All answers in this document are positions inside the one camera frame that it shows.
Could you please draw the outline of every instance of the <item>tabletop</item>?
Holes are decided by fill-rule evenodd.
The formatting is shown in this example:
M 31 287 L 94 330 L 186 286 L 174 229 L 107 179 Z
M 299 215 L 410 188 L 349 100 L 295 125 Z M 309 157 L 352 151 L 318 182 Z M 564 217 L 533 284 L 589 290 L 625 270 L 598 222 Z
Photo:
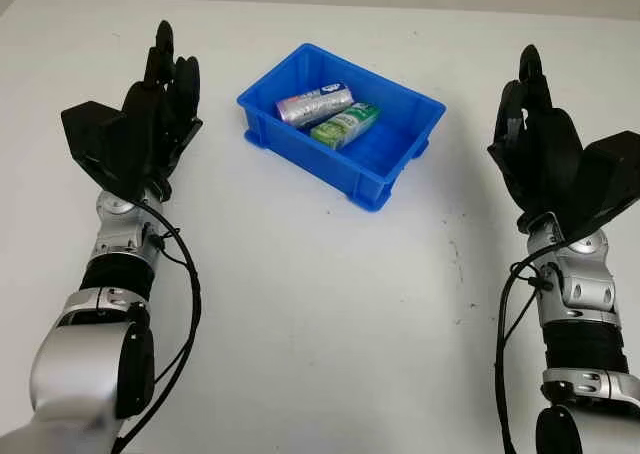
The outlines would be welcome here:
M 192 358 L 131 452 L 498 452 L 499 290 L 526 254 L 520 214 L 486 152 L 522 48 L 587 144 L 640 128 L 640 22 L 539 15 L 208 2 L 16 0 L 0 17 L 0 432 L 28 422 L 31 362 L 77 289 L 99 188 L 73 162 L 60 111 L 120 107 L 161 19 L 201 68 L 204 127 L 166 216 L 203 285 Z M 235 99 L 303 42 L 447 106 L 380 212 L 243 137 Z M 639 210 L 605 231 L 625 353 L 640 374 Z M 513 311 L 529 292 L 518 286 Z M 156 362 L 186 334 L 184 272 L 161 260 Z M 534 452 L 544 344 L 532 310 L 506 355 L 518 452 Z

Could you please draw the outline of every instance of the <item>plastic container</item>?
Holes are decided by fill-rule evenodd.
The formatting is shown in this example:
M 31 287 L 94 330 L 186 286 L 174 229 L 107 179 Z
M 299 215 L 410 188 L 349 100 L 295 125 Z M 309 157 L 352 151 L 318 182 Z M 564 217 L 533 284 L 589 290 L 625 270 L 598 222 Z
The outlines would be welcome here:
M 278 118 L 276 102 L 333 82 L 344 82 L 356 102 L 380 108 L 362 136 L 333 151 Z M 240 97 L 245 138 L 306 169 L 358 206 L 379 210 L 404 166 L 420 156 L 444 104 L 400 86 L 312 44 L 303 44 Z

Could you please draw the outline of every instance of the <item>wire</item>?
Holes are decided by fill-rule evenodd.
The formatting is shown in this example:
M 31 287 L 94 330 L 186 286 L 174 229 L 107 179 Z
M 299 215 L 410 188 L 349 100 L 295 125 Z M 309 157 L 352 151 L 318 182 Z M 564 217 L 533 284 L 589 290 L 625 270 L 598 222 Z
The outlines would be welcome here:
M 181 266 L 183 266 L 185 269 L 187 269 L 187 263 L 184 261 L 181 261 L 180 259 L 176 259 L 175 257 L 173 257 L 172 255 L 170 255 L 165 247 L 164 247 L 164 240 L 165 239 L 169 239 L 171 236 L 171 233 L 169 231 L 165 232 L 162 236 L 159 236 L 159 239 L 161 239 L 163 242 L 158 243 L 158 250 L 162 253 L 162 255 L 164 257 L 166 257 L 167 259 L 169 259 L 171 262 L 175 262 L 176 264 L 180 264 Z M 162 372 L 153 380 L 154 384 L 159 383 L 162 378 L 164 376 L 167 375 L 167 373 L 171 370 L 171 368 L 176 364 L 176 362 L 178 362 L 178 360 L 180 359 L 180 356 L 182 356 L 182 354 L 184 353 L 184 345 L 180 348 L 180 350 L 178 351 L 178 353 L 176 354 L 176 356 L 171 360 L 171 362 L 162 370 Z
M 171 368 L 176 364 L 176 362 L 178 362 L 178 360 L 180 359 L 180 356 L 182 356 L 184 354 L 184 345 L 180 348 L 180 350 L 178 351 L 178 354 L 176 354 L 176 357 L 173 358 L 173 360 L 167 365 L 167 367 L 165 367 L 162 372 L 160 374 L 158 374 L 158 377 L 156 377 L 153 380 L 154 384 L 159 383 L 162 378 L 164 376 L 167 375 L 167 373 L 171 370 Z
M 520 311 L 520 314 L 518 314 L 518 317 L 516 317 L 516 320 L 513 321 L 513 325 L 511 326 L 511 328 L 507 331 L 507 334 L 504 336 L 504 343 L 506 344 L 507 341 L 509 340 L 509 337 L 511 337 L 511 334 L 513 333 L 513 331 L 516 330 L 516 327 L 518 327 L 518 324 L 520 324 L 520 321 L 522 320 L 522 318 L 524 317 L 524 315 L 527 313 L 527 311 L 529 310 L 529 306 L 531 306 L 531 303 L 533 302 L 533 300 L 536 298 L 536 296 L 538 295 L 540 291 L 538 289 L 536 289 L 535 291 L 533 291 L 533 294 L 531 294 L 531 296 L 529 297 L 529 299 L 527 300 L 527 302 L 525 303 L 524 307 L 522 308 L 522 310 Z
M 200 323 L 200 316 L 202 315 L 202 298 L 200 294 L 200 281 L 198 280 L 198 271 L 196 270 L 196 266 L 193 262 L 193 258 L 191 257 L 191 253 L 187 248 L 186 244 L 180 237 L 179 229 L 173 227 L 173 225 L 165 219 L 165 217 L 156 211 L 153 207 L 149 206 L 146 202 L 140 202 L 138 200 L 131 200 L 134 206 L 146 211 L 154 218 L 158 220 L 168 231 L 170 237 L 173 237 L 184 256 L 184 265 L 189 273 L 189 280 L 191 283 L 191 297 L 192 297 L 192 308 L 191 308 L 191 323 L 189 326 L 189 334 L 187 336 L 187 340 L 178 353 L 176 358 L 174 359 L 175 363 L 177 363 L 173 374 L 169 378 L 167 385 L 164 387 L 156 401 L 151 405 L 151 407 L 147 410 L 147 412 L 140 418 L 140 420 L 131 428 L 131 430 L 124 435 L 123 437 L 118 437 L 116 442 L 113 445 L 112 454 L 121 453 L 124 448 L 131 442 L 131 440 L 147 425 L 147 423 L 151 420 L 151 418 L 155 415 L 155 413 L 160 409 L 164 401 L 169 396 L 169 393 L 175 386 L 176 382 L 180 378 L 182 374 L 182 370 L 189 359 L 189 355 L 191 354 L 191 349 L 193 348 L 193 343 L 196 338 L 196 330 L 198 329 L 198 324 Z M 170 366 L 165 369 L 168 372 L 170 367 L 174 364 L 174 361 L 170 363 Z
M 505 336 L 505 327 L 506 327 L 506 318 L 507 318 L 507 304 L 509 301 L 509 294 L 511 293 L 511 288 L 513 287 L 514 282 L 518 279 L 520 273 L 531 263 L 533 263 L 536 259 L 549 254 L 550 252 L 556 251 L 558 249 L 562 249 L 563 247 L 567 247 L 573 241 L 563 241 L 557 244 L 551 244 L 549 246 L 543 247 L 542 249 L 530 254 L 522 261 L 518 262 L 515 266 L 512 266 L 511 273 L 507 278 L 507 281 L 502 288 L 502 293 L 500 294 L 500 307 L 498 312 L 498 334 L 496 341 L 496 362 L 495 362 L 495 391 L 496 391 L 496 408 L 498 410 L 498 418 L 500 419 L 500 427 L 502 429 L 502 444 L 504 446 L 504 452 L 507 454 L 515 454 L 516 450 L 513 447 L 513 443 L 511 442 L 511 432 L 509 431 L 509 416 L 507 412 L 507 396 L 505 392 L 505 384 L 504 384 L 504 349 L 507 343 L 508 335 L 513 332 L 513 328 L 509 331 L 509 334 Z M 528 302 L 525 305 L 525 308 L 528 308 L 531 305 L 531 302 Z M 514 326 L 517 325 L 521 316 L 518 316 L 519 319 L 516 319 Z
M 162 253 L 162 255 L 164 257 L 166 257 L 167 259 L 169 259 L 171 262 L 175 262 L 176 264 L 180 264 L 181 266 L 183 266 L 185 269 L 189 270 L 189 266 L 187 266 L 187 263 L 184 261 L 181 261 L 180 259 L 176 259 L 175 257 L 173 257 L 171 254 L 169 254 L 163 247 L 158 248 L 158 250 Z

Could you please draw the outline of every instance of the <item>robotic hand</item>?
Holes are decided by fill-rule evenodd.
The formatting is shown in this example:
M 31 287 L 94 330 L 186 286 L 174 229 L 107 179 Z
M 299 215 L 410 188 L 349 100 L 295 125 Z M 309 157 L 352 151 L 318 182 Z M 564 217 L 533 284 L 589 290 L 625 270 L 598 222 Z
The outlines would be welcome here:
M 502 93 L 489 153 L 524 211 L 518 227 L 529 236 L 530 253 L 507 281 L 498 321 L 496 400 L 505 452 L 515 453 L 503 378 L 506 303 L 516 276 L 530 265 L 547 346 L 542 393 L 551 403 L 538 417 L 537 452 L 638 452 L 640 380 L 622 353 L 600 228 L 640 197 L 640 136 L 625 131 L 583 149 L 569 115 L 552 107 L 530 45 L 519 80 Z
M 178 380 L 200 317 L 200 285 L 178 230 L 160 211 L 171 195 L 168 177 L 202 126 L 196 117 L 199 91 L 196 59 L 173 62 L 173 34 L 163 21 L 144 80 L 129 89 L 121 111 L 86 102 L 62 113 L 73 158 L 103 189 L 97 200 L 102 224 L 80 288 L 67 299 L 33 363 L 33 418 L 0 438 L 3 454 L 121 452 Z M 161 225 L 168 234 L 160 234 Z M 156 402 L 118 438 L 124 420 L 150 404 L 158 379 L 149 296 L 169 236 L 191 279 L 189 337 Z

